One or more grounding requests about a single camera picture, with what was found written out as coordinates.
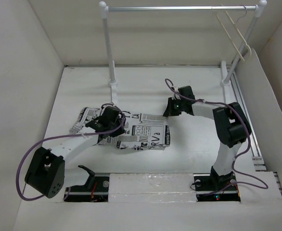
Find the metal rod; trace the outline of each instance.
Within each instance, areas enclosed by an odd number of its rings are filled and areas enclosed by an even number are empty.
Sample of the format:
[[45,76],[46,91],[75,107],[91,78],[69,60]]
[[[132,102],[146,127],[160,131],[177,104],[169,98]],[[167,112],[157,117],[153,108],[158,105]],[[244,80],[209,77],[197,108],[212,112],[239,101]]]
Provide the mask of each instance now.
[[[252,19],[252,21],[251,21],[251,23],[250,23],[250,26],[248,27],[247,32],[246,32],[245,37],[244,37],[244,39],[245,39],[246,41],[248,41],[248,39],[249,39],[249,37],[250,37],[250,35],[251,35],[253,29],[255,28],[255,25],[256,25],[257,20],[258,20],[258,17],[253,17],[253,19]],[[245,43],[242,42],[241,46],[239,47],[239,52],[242,53],[242,52],[244,51],[244,49],[245,49]],[[228,75],[227,75],[227,77],[223,80],[223,83],[224,83],[224,84],[226,84],[226,85],[229,84],[230,78],[231,78],[231,76],[232,76],[232,74],[233,74],[233,71],[234,71],[235,68],[236,68],[237,63],[239,62],[239,59],[240,59],[239,54],[236,54],[236,56],[235,56],[235,58],[234,58],[234,60],[233,60],[233,62],[232,62],[231,68],[229,69]]]
[[159,11],[255,11],[257,6],[165,6],[165,7],[108,7],[108,12],[159,12]]
[[113,83],[116,80],[115,80],[115,75],[114,75],[114,66],[113,66],[107,18],[103,18],[103,31],[104,31],[104,38],[106,41],[106,49],[107,49],[107,55],[108,55],[110,82]]

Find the white pole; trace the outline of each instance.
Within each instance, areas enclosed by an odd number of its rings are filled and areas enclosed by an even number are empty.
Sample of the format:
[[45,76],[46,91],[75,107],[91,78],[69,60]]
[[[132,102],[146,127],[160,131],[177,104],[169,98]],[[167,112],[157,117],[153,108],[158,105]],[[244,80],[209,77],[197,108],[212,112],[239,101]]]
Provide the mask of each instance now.
[[204,11],[255,11],[256,6],[141,6],[141,7],[109,7],[113,12],[204,12]]
[[102,20],[103,20],[104,38],[105,38],[105,41],[106,41],[106,49],[107,49],[107,55],[108,55],[110,84],[116,85],[116,79],[115,79],[115,74],[114,74],[114,65],[113,65],[111,45],[110,45],[110,37],[109,37],[109,28],[108,28],[108,22],[107,22],[108,7],[107,7],[107,4],[104,1],[101,1],[99,3],[99,7],[101,9],[101,15],[102,15]]
[[[246,41],[248,41],[248,39],[249,39],[249,37],[250,37],[250,35],[251,35],[255,25],[256,25],[256,22],[257,22],[258,18],[261,16],[261,14],[262,14],[262,12],[263,12],[263,10],[264,10],[266,5],[267,5],[267,1],[266,0],[260,0],[259,4],[256,6],[255,16],[253,17],[253,19],[252,19],[252,21],[250,23],[250,26],[247,29],[247,32],[246,32],[245,37],[244,37],[244,39]],[[240,48],[239,48],[239,52],[242,53],[244,51],[244,48],[245,48],[245,43],[242,43]],[[230,70],[228,72],[227,77],[221,81],[222,85],[226,85],[227,86],[227,85],[231,84],[230,79],[231,79],[231,76],[233,74],[233,71],[236,68],[236,65],[239,62],[239,59],[240,59],[240,56],[239,56],[239,54],[237,54],[235,56],[233,62],[232,62],[232,66],[231,66],[231,68],[230,68]]]

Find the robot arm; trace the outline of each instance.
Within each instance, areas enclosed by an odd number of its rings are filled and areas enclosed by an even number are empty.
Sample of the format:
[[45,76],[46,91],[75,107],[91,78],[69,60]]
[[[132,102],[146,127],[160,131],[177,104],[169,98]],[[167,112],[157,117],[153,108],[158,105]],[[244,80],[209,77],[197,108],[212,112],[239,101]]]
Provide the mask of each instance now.
[[[189,99],[195,99],[190,86],[178,89],[180,95]],[[251,127],[238,103],[230,103],[231,106],[245,123],[249,134]],[[186,112],[192,116],[202,116],[213,119],[216,125],[216,131],[220,140],[220,148],[217,159],[211,168],[210,183],[214,189],[221,189],[227,181],[232,178],[232,163],[243,142],[246,140],[244,127],[230,109],[220,107],[214,104],[205,104],[188,101],[180,96],[168,98],[167,109],[164,116],[179,116]]]
[[[81,136],[70,138],[51,149],[38,148],[27,171],[26,183],[48,198],[54,197],[62,187],[83,185],[90,190],[95,178],[93,171],[85,166],[74,169],[65,169],[65,166],[78,154],[96,145],[102,139],[123,134],[125,132],[123,127],[109,134],[101,134],[121,125],[125,118],[123,115],[120,117],[120,114],[118,109],[108,106],[101,116],[85,125],[79,132]],[[100,135],[82,135],[97,132],[100,132]]]

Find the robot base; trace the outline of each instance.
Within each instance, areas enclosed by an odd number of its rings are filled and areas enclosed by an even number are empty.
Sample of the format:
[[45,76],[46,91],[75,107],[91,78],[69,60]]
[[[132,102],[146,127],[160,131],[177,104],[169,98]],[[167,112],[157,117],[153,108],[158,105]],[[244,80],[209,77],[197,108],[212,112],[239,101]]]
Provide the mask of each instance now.
[[194,174],[194,183],[196,198],[198,202],[202,201],[240,201],[239,192],[236,186],[230,186],[218,193],[211,192],[218,191],[230,184],[230,180],[234,179],[233,173],[227,176],[218,177],[215,170],[211,169],[211,174]]
[[83,186],[72,186],[65,202],[108,202],[109,173],[96,173],[93,186],[86,189]]

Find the cable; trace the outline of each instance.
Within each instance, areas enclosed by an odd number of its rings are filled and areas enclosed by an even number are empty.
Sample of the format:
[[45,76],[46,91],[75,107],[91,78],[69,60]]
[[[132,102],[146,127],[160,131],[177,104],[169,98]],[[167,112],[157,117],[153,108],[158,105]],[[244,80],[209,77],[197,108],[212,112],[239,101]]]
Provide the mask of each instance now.
[[116,109],[118,109],[118,110],[121,112],[121,114],[123,115],[123,118],[124,118],[124,125],[125,125],[125,123],[126,123],[126,117],[125,117],[124,113],[123,113],[123,112],[121,111],[121,109],[120,109],[119,107],[117,107],[113,102],[111,102],[111,103],[104,103],[103,105],[101,105],[101,112],[99,113],[99,115],[100,115],[100,116],[102,115],[104,108],[107,107],[107,106],[115,107]]
[[170,79],[166,78],[166,79],[165,79],[165,83],[166,83],[166,85],[168,86],[168,88],[169,88],[174,94],[180,96],[180,97],[183,98],[183,99],[186,99],[186,100],[189,100],[189,101],[192,101],[192,102],[195,102],[195,103],[206,103],[206,104],[211,104],[211,105],[219,105],[219,104],[220,104],[220,105],[223,105],[223,106],[229,108],[229,109],[232,111],[232,113],[234,113],[234,114],[236,115],[236,117],[238,118],[238,120],[240,121],[241,125],[243,126],[243,128],[244,128],[244,130],[245,130],[245,133],[246,133],[246,136],[247,136],[247,140],[248,140],[248,146],[247,146],[246,150],[244,150],[243,152],[237,154],[237,155],[234,157],[234,161],[233,161],[233,163],[232,163],[232,170],[233,170],[234,172],[238,173],[238,174],[242,174],[242,175],[244,175],[244,176],[248,176],[248,177],[254,178],[254,179],[256,179],[256,180],[258,180],[258,181],[260,181],[261,183],[264,184],[264,186],[259,186],[259,185],[252,184],[252,183],[248,183],[248,182],[235,181],[235,180],[234,180],[234,182],[231,182],[230,184],[228,184],[228,185],[227,185],[226,187],[224,187],[223,189],[220,189],[220,190],[214,191],[214,192],[210,192],[210,193],[207,193],[207,194],[204,194],[204,195],[213,195],[213,194],[216,194],[216,193],[218,193],[218,192],[220,192],[220,191],[223,191],[223,190],[227,189],[227,188],[230,187],[230,186],[235,186],[235,185],[237,185],[237,184],[247,184],[247,185],[254,186],[254,187],[257,187],[257,188],[260,188],[260,189],[268,189],[268,188],[269,188],[268,185],[267,185],[263,180],[261,180],[260,178],[255,177],[255,176],[253,176],[253,175],[250,175],[250,174],[248,174],[248,173],[240,172],[240,171],[238,171],[238,170],[235,169],[235,161],[236,161],[236,159],[237,159],[238,157],[240,157],[241,155],[244,155],[245,153],[247,153],[247,152],[250,150],[250,148],[251,148],[251,139],[250,139],[250,134],[249,134],[249,131],[248,131],[248,129],[247,129],[247,126],[245,125],[245,123],[244,123],[244,121],[242,120],[242,118],[240,117],[240,115],[235,111],[235,109],[232,108],[230,105],[228,105],[228,104],[226,104],[226,103],[222,103],[222,102],[209,102],[209,101],[205,101],[205,100],[194,100],[194,99],[190,99],[190,98],[185,97],[185,96],[179,94],[178,92],[176,92],[176,91],[172,88],[174,85],[173,85],[173,82],[172,82]]
[[240,16],[240,17],[236,20],[235,24],[237,24],[238,21],[239,21],[241,18],[244,18],[244,17],[247,15],[247,7],[244,6],[244,5],[242,5],[242,6],[245,7],[246,13],[245,13],[243,16]]
[[196,191],[196,189],[193,189],[193,188],[192,188],[193,185],[195,185],[195,183],[192,183],[191,186],[190,186],[190,188],[191,188],[192,190]]
[[106,134],[113,133],[113,132],[117,131],[118,129],[120,129],[121,127],[123,127],[125,125],[125,122],[126,122],[125,115],[124,115],[124,113],[121,110],[120,110],[120,113],[122,115],[122,122],[121,122],[121,124],[118,127],[116,127],[115,129],[112,129],[110,131],[94,132],[94,133],[83,133],[83,134],[68,134],[68,135],[62,135],[62,136],[53,136],[53,137],[48,137],[48,138],[42,139],[42,140],[36,142],[32,147],[30,147],[29,150],[26,152],[26,154],[22,157],[22,159],[20,161],[20,164],[18,166],[18,169],[17,169],[17,173],[16,173],[16,189],[17,189],[17,192],[18,192],[18,195],[20,196],[20,198],[25,200],[25,201],[35,201],[35,200],[37,200],[39,198],[42,198],[44,196],[44,195],[40,195],[40,196],[33,197],[33,198],[27,198],[27,197],[23,196],[23,193],[21,192],[21,189],[20,189],[19,178],[20,178],[21,167],[24,164],[26,158],[29,156],[29,154],[33,151],[34,148],[36,148],[38,145],[44,143],[45,141],[51,141],[51,140],[60,139],[60,138],[80,137],[80,136],[93,136],[93,135],[106,135]]
[[68,195],[69,195],[70,191],[71,191],[71,187],[68,188],[67,194],[65,195],[63,200],[66,200],[68,198]]
[[95,192],[96,186],[97,186],[97,182],[95,182],[94,188],[93,188],[93,190],[91,191],[91,199],[94,198],[94,192]]

